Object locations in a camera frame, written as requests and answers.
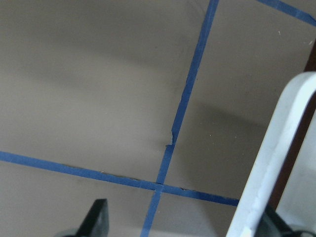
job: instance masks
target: blue tape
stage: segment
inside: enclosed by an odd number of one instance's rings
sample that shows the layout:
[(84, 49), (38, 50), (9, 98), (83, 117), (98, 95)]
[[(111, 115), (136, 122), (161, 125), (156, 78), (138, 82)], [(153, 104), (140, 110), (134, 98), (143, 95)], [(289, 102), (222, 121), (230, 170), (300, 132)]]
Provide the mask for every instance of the blue tape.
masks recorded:
[(174, 195), (178, 195), (182, 197), (187, 197), (187, 198), (195, 198), (195, 199), (204, 200), (204, 201), (211, 201), (211, 202), (230, 205), (230, 206), (237, 206), (239, 202), (238, 199), (234, 199), (234, 198), (222, 197), (218, 195), (207, 194), (207, 193), (202, 193), (202, 192), (193, 191), (193, 190), (186, 190), (186, 189), (181, 189), (181, 188), (169, 186), (169, 185), (164, 185), (162, 192), (167, 193), (167, 194), (174, 194)]
[(290, 6), (279, 0), (257, 0), (265, 5), (273, 7), (276, 10), (282, 11), (290, 16), (293, 16), (301, 21), (304, 21), (312, 26), (316, 26), (316, 19), (313, 18), (310, 14), (301, 11), (293, 6)]
[(164, 181), (166, 179), (166, 175), (169, 169), (169, 165), (171, 162), (171, 157), (178, 139), (178, 135), (180, 132), (180, 128), (182, 125), (182, 121), (184, 118), (184, 114), (187, 110), (187, 106), (188, 106), (188, 102), (190, 99), (190, 95), (194, 86), (194, 82), (196, 80), (197, 77), (197, 73), (198, 73), (198, 69), (199, 69), (199, 65), (201, 63), (202, 60), (202, 56), (203, 56), (203, 52), (206, 46), (206, 42), (207, 42), (207, 38), (209, 35), (209, 32), (211, 30), (212, 27), (212, 23), (213, 23), (213, 19), (215, 16), (215, 12), (216, 12), (216, 8), (218, 5), (218, 1), (219, 0), (210, 0), (208, 8), (207, 8), (207, 12), (205, 15), (205, 19), (201, 28), (201, 32), (198, 38), (198, 42), (197, 42), (197, 46), (193, 55), (193, 59), (191, 62), (191, 66), (190, 66), (190, 70), (187, 76), (187, 81), (186, 81), (186, 85), (184, 87), (183, 93), (182, 93), (182, 97), (181, 97), (181, 101), (180, 104), (178, 106), (178, 110), (175, 116), (175, 119), (173, 121), (173, 125), (172, 125), (172, 144), (171, 145), (167, 145), (166, 146), (166, 150), (164, 152), (163, 158), (162, 158), (162, 162), (161, 162), (161, 166), (159, 169), (159, 173), (158, 173), (158, 177), (156, 180), (156, 183), (159, 184), (164, 184)]
[(147, 237), (149, 235), (149, 231), (153, 225), (155, 213), (159, 205), (162, 189), (163, 185), (160, 185), (152, 197), (140, 237)]
[(90, 169), (83, 169), (83, 168), (76, 168), (70, 167), (64, 164), (59, 164), (51, 161), (45, 161), (42, 159), (30, 158), (20, 155), (15, 155), (6, 152), (0, 152), (0, 160), (21, 164), (29, 167), (51, 170), (55, 172), (60, 172), (64, 174), (71, 174), (75, 176), (80, 176), (89, 179), (96, 179), (106, 182), (111, 182), (115, 184), (122, 184), (127, 185), (135, 188), (142, 188), (147, 190), (156, 190), (158, 188), (158, 184), (144, 181), (144, 180), (136, 180), (127, 177), (119, 177), (112, 174), (105, 174), (101, 173), (100, 171), (90, 170)]

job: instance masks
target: blue painter's tape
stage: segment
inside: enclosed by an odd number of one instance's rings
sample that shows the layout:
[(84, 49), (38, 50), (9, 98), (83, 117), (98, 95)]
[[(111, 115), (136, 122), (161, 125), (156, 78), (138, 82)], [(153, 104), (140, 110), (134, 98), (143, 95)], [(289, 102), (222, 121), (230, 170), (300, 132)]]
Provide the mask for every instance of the blue painter's tape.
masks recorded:
[(51, 170), (55, 172), (60, 172), (64, 174), (71, 174), (75, 176), (80, 176), (89, 179), (96, 179), (106, 182), (111, 182), (115, 184), (122, 184), (136, 188), (142, 188), (147, 190), (156, 190), (159, 186), (158, 184), (144, 181), (144, 180), (136, 180), (127, 177), (119, 177), (112, 174), (105, 174), (101, 173), (100, 171), (90, 170), (90, 169), (83, 169), (83, 168), (76, 168), (70, 167), (64, 164), (59, 164), (51, 161), (45, 161), (42, 159), (30, 158), (20, 155), (15, 155), (6, 152), (0, 152), (0, 160), (26, 165), (34, 168), (40, 168), (45, 170)]
[(187, 198), (195, 198), (199, 200), (211, 201), (211, 202), (230, 205), (230, 206), (237, 206), (239, 202), (238, 199), (234, 199), (234, 198), (222, 197), (218, 195), (207, 194), (207, 193), (202, 193), (202, 192), (193, 191), (193, 190), (186, 190), (186, 189), (181, 189), (181, 188), (169, 186), (169, 185), (164, 185), (162, 192), (167, 193), (167, 194), (174, 194), (174, 195), (178, 195), (182, 197), (187, 197)]
[(140, 237), (147, 237), (149, 235), (159, 205), (162, 188), (163, 185), (160, 185), (152, 197)]
[(308, 24), (316, 26), (316, 19), (313, 18), (310, 14), (301, 11), (293, 6), (290, 6), (279, 0), (257, 0), (265, 5), (273, 7), (276, 10), (282, 11), (290, 16), (293, 16), (301, 21), (304, 21)]
[(188, 103), (189, 103), (189, 99), (190, 99), (190, 95), (194, 86), (194, 82), (196, 80), (197, 77), (197, 73), (198, 73), (198, 69), (199, 69), (199, 65), (201, 63), (202, 60), (202, 56), (203, 56), (203, 52), (206, 46), (206, 42), (207, 42), (207, 38), (212, 26), (212, 22), (215, 16), (215, 12), (216, 12), (216, 8), (218, 5), (218, 1), (219, 0), (210, 0), (208, 8), (207, 8), (207, 12), (205, 15), (205, 19), (201, 28), (201, 32), (198, 38), (198, 42), (197, 42), (197, 46), (193, 55), (193, 59), (191, 62), (191, 66), (189, 69), (189, 73), (187, 76), (187, 81), (186, 81), (186, 85), (184, 87), (183, 93), (182, 93), (182, 97), (181, 97), (181, 101), (180, 104), (178, 106), (178, 110), (175, 116), (175, 119), (173, 121), (173, 125), (172, 125), (172, 145), (167, 145), (166, 146), (166, 150), (164, 152), (163, 158), (162, 158), (162, 163), (159, 169), (159, 173), (158, 173), (158, 177), (156, 182), (159, 184), (164, 184), (168, 169), (169, 169), (169, 165), (171, 162), (171, 157), (175, 148), (175, 144), (177, 142), (178, 136), (179, 136), (179, 132), (180, 132), (180, 128), (182, 125), (182, 121), (184, 118), (184, 114), (186, 112)]

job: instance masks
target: white curved object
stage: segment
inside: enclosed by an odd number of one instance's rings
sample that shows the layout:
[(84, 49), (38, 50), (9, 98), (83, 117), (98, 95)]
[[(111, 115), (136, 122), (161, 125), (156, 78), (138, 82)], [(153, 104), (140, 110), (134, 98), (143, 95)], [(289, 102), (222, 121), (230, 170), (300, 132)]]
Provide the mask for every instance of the white curved object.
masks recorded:
[(316, 73), (303, 73), (285, 87), (272, 115), (226, 237), (253, 237), (304, 110), (316, 91)]

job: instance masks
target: gray floor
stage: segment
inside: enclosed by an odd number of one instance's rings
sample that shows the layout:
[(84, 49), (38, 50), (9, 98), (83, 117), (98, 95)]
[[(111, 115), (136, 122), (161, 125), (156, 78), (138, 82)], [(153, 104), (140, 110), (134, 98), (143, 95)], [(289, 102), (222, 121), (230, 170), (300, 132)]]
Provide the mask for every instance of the gray floor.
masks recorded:
[[(0, 150), (155, 181), (207, 4), (0, 2)], [(255, 0), (220, 0), (166, 184), (239, 198), (278, 97), (315, 38), (315, 27)], [(75, 228), (96, 198), (109, 199), (110, 237), (139, 236), (153, 194), (0, 169), (3, 236)], [(234, 210), (163, 194), (150, 236), (221, 237)]]

